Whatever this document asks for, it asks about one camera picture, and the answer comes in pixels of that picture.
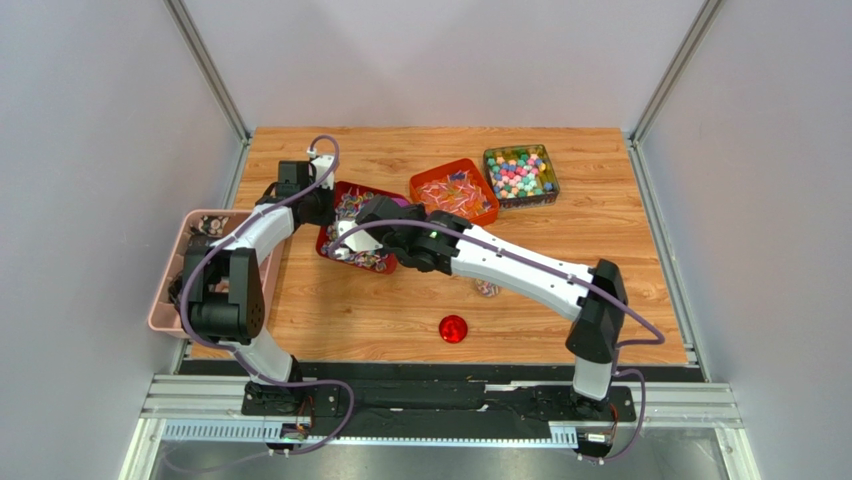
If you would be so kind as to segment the red tray of swirl lollipops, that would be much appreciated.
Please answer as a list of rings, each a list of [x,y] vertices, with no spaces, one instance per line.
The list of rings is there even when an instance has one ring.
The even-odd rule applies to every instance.
[[[364,185],[359,185],[350,182],[338,182],[335,186],[335,222],[341,219],[354,219],[360,209],[374,196],[385,195],[389,197],[404,197],[400,194],[384,191]],[[318,234],[315,250],[316,253],[323,258],[335,261],[336,259],[328,256],[328,248],[336,239],[337,234],[334,231],[334,226],[329,225]],[[362,252],[351,257],[341,260],[342,263],[360,268],[362,270],[377,274],[390,275],[392,274],[398,262],[393,255]]]

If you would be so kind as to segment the clear plastic jar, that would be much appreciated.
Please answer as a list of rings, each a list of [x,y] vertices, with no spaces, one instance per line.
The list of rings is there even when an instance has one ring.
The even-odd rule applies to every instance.
[[[498,285],[479,279],[474,281],[474,287],[476,291],[485,298],[496,297],[501,291]]]

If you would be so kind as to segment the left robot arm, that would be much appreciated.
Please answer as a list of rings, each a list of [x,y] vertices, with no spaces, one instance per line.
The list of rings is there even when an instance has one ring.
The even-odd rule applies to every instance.
[[[301,225],[330,222],[338,164],[332,155],[280,162],[277,180],[247,219],[209,245],[188,247],[184,260],[178,304],[184,331],[199,344],[230,353],[254,383],[295,398],[309,384],[265,326],[260,265]]]

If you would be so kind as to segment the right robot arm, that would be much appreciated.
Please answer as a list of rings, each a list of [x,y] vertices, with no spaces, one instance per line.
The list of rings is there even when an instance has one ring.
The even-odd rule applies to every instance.
[[[567,319],[567,349],[575,357],[572,390],[589,401],[607,398],[628,297],[620,268],[538,254],[471,221],[422,204],[401,205],[378,195],[352,220],[340,220],[333,252],[376,250],[404,267],[489,282],[532,299]]]

